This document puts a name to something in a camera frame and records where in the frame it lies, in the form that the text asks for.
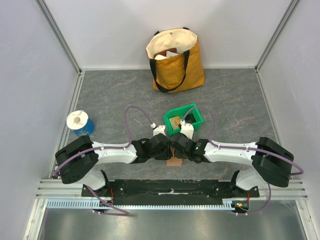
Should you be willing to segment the pink leather card holder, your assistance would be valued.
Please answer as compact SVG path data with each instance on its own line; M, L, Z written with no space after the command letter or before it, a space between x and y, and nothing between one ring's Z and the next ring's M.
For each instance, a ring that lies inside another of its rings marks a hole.
M170 148L172 156L170 159L166 160L167 167L181 167L183 164L183 159L176 157L176 150L174 148Z

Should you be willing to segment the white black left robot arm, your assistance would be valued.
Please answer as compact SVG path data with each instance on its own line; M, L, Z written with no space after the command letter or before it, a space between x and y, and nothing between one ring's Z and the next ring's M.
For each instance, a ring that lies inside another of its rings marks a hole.
M80 183L103 197L110 192L110 184L99 165L142 164L150 159L166 161L172 156L169 139L162 133L124 144L99 143L84 135L56 152L53 174L61 177L63 184Z

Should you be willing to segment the green plastic bin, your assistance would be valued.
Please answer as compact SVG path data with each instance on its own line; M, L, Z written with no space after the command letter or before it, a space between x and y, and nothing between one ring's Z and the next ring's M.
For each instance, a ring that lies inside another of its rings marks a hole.
M196 104L192 103L189 105L184 105L178 108L169 110L164 116L163 121L167 128L167 133L169 136L172 136L176 133L179 133L181 130L181 120L184 118L184 122L191 124L194 130L197 130L200 125L204 122L200 111L195 107Z

